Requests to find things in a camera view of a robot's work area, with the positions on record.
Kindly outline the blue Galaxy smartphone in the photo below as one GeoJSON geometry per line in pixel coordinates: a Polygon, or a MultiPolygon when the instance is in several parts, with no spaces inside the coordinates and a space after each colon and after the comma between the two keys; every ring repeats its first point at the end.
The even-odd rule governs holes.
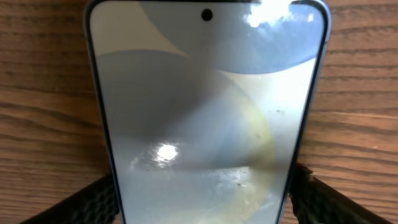
{"type": "Polygon", "coordinates": [[[279,223],[331,32],[323,1],[90,1],[123,223],[279,223]]]}

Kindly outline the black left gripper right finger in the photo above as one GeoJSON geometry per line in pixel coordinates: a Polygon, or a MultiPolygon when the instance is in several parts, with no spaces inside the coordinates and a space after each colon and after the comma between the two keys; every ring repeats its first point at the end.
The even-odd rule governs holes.
{"type": "Polygon", "coordinates": [[[299,224],[392,224],[296,165],[289,197],[299,224]]]}

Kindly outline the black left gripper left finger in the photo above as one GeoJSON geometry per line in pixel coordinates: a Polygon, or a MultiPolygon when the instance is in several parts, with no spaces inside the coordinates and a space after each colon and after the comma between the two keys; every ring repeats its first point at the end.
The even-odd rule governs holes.
{"type": "Polygon", "coordinates": [[[21,224],[112,224],[118,214],[113,176],[108,174],[21,224]]]}

